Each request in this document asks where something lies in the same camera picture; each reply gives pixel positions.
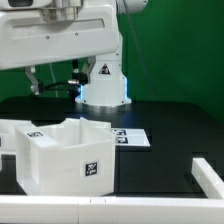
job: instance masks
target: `black table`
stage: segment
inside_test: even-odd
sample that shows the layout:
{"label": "black table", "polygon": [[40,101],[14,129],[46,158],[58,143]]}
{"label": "black table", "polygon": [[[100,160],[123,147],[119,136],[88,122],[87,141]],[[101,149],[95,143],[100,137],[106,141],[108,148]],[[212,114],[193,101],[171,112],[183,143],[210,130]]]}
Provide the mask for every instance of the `black table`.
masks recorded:
{"label": "black table", "polygon": [[[146,130],[150,148],[117,146],[117,196],[205,197],[191,175],[194,157],[205,158],[224,177],[224,128],[194,104],[137,101],[110,114],[77,108],[68,99],[16,97],[0,104],[1,119],[36,125],[80,117]],[[23,193],[16,183],[14,156],[3,156],[0,193]]]}

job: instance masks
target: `white box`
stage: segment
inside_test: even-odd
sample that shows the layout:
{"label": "white box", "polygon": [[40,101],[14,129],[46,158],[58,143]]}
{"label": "white box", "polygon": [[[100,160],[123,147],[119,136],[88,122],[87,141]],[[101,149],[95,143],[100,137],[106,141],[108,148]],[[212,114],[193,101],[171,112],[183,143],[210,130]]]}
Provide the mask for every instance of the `white box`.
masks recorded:
{"label": "white box", "polygon": [[113,192],[115,136],[110,123],[66,119],[16,127],[17,181],[28,195],[101,196]]}

